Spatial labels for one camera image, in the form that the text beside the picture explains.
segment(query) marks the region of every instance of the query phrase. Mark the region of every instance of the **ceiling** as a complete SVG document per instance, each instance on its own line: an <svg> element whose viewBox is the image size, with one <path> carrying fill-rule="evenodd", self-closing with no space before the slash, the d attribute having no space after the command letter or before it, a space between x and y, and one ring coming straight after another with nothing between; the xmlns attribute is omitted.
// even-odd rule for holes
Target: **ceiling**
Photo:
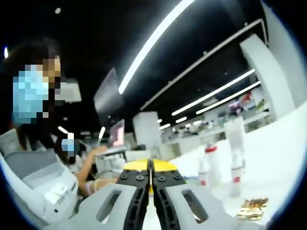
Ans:
<svg viewBox="0 0 307 230"><path fill-rule="evenodd" d="M180 0L105 0L94 3L53 1L8 7L14 15L3 26L1 45L13 47L28 37L47 35L61 47L61 68L66 78L79 82L80 103L58 108L58 119L74 132L98 131L100 124L93 96L112 67L121 82L134 58L159 23ZM61 13L55 14L60 7ZM195 0L171 24L136 71L123 94L124 107L114 118L125 118L128 131L140 107L191 64L219 43L256 19L264 19L257 0ZM174 123L182 116L195 116L196 106L178 116L170 114L201 96L233 80L250 69L238 43L250 33L263 38L255 27L225 46L173 87L153 101L146 111L155 110L160 118ZM250 84L249 80L216 96L221 100Z"/></svg>

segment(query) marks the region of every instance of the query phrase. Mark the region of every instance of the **black plastic part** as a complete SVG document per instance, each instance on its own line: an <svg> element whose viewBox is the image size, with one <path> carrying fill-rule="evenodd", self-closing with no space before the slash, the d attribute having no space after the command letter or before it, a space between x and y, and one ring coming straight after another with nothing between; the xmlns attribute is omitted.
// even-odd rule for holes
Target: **black plastic part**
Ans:
<svg viewBox="0 0 307 230"><path fill-rule="evenodd" d="M152 176L154 205L160 220L161 230L180 230L176 211L165 188L186 182L177 170L165 172L152 170Z"/></svg>
<svg viewBox="0 0 307 230"><path fill-rule="evenodd" d="M150 188L150 163L148 165L147 170L141 172L137 170L124 170L117 181L117 184L137 187L127 211L124 230L142 230L143 228Z"/></svg>

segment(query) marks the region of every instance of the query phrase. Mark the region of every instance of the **gold packet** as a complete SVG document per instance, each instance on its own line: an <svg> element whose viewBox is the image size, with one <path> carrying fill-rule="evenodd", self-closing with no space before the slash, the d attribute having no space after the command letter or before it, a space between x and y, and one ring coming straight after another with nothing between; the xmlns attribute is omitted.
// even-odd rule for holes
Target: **gold packet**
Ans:
<svg viewBox="0 0 307 230"><path fill-rule="evenodd" d="M245 200L236 215L237 218L240 220L260 220L268 201L268 198Z"/></svg>

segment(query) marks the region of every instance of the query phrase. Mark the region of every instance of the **bottle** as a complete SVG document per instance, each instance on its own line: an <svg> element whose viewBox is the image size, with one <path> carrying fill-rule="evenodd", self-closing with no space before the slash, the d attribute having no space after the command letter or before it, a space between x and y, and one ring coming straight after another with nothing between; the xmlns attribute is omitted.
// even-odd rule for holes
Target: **bottle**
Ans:
<svg viewBox="0 0 307 230"><path fill-rule="evenodd" d="M207 191L210 191L210 181L209 181L209 165L206 157L200 158L200 167L198 170L198 181L199 185L206 188Z"/></svg>
<svg viewBox="0 0 307 230"><path fill-rule="evenodd" d="M217 156L217 146L214 144L209 144L205 149L205 154L208 159L209 170L209 180L211 186L219 185L222 180L221 168L218 162Z"/></svg>
<svg viewBox="0 0 307 230"><path fill-rule="evenodd" d="M232 161L230 196L236 197L241 194L242 190L243 165L239 154L234 154Z"/></svg>

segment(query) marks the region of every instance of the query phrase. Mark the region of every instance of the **face mask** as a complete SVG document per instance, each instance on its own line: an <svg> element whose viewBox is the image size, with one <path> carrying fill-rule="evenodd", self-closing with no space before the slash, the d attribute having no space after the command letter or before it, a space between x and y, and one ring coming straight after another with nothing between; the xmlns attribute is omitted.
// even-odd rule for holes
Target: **face mask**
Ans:
<svg viewBox="0 0 307 230"><path fill-rule="evenodd" d="M48 100L48 82L36 65L26 66L13 78L13 118L15 125L30 124L43 112L43 101Z"/></svg>

